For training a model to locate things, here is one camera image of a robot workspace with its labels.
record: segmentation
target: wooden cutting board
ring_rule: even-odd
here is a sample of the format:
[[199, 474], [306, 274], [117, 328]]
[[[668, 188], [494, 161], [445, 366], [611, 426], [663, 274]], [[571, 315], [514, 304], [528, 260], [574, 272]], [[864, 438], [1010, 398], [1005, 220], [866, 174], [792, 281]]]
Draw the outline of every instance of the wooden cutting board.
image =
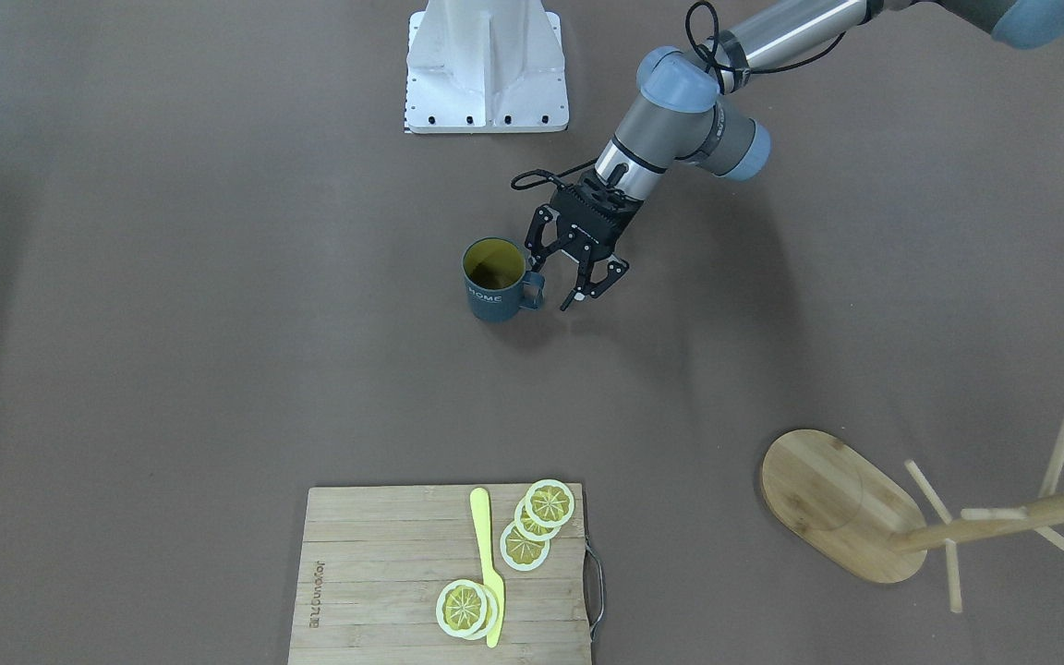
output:
[[[508, 588], [497, 648], [452, 638], [435, 619], [437, 595], [458, 578], [482, 581], [470, 489], [491, 494], [495, 570]], [[585, 522], [578, 505], [535, 570], [498, 549], [528, 484], [314, 487], [298, 568], [290, 665], [591, 665], [583, 595]]]

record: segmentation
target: white plastic bracket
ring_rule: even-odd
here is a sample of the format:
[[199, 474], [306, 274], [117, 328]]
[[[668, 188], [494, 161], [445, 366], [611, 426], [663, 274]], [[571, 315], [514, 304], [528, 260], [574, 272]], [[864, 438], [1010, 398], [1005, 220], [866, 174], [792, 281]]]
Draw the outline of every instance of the white plastic bracket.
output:
[[410, 17], [409, 65], [405, 131], [569, 126], [561, 18], [541, 0], [430, 0]]

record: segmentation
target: knife handle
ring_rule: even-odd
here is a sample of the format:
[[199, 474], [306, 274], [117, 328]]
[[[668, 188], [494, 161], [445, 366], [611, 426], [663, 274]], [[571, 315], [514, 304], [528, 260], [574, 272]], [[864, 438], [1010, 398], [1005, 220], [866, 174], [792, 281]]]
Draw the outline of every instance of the knife handle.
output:
[[491, 495], [484, 487], [470, 489], [470, 518], [473, 519], [473, 537], [479, 541], [479, 560], [482, 569], [494, 570], [491, 555]]

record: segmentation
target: light blue cap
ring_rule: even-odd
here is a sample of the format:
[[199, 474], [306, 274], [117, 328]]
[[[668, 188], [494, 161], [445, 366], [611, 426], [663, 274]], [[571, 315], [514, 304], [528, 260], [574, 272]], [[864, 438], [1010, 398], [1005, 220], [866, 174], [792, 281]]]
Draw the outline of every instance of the light blue cap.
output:
[[750, 180], [750, 178], [758, 176], [761, 167], [766, 165], [766, 160], [769, 159], [769, 132], [755, 119], [751, 118], [751, 122], [754, 122], [754, 137], [750, 143], [750, 148], [746, 149], [746, 154], [738, 165], [735, 165], [720, 178], [738, 181]]
[[648, 53], [638, 65], [636, 80], [647, 101], [681, 114], [702, 114], [713, 109], [721, 94], [713, 77], [688, 63], [671, 46]]
[[1035, 49], [1064, 34], [1064, 0], [1017, 0], [992, 29], [1014, 49]]

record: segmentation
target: knife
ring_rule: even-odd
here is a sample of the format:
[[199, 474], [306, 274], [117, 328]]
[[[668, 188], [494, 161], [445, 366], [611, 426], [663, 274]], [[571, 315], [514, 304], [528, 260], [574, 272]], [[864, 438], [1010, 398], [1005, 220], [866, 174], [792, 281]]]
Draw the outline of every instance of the knife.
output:
[[499, 643], [499, 631], [503, 628], [503, 578], [495, 571], [491, 554], [491, 495], [484, 487], [470, 489], [470, 518], [473, 519], [473, 537], [479, 541], [479, 561], [482, 563], [482, 584], [499, 599], [498, 615], [491, 632], [486, 633], [486, 646], [495, 648]]

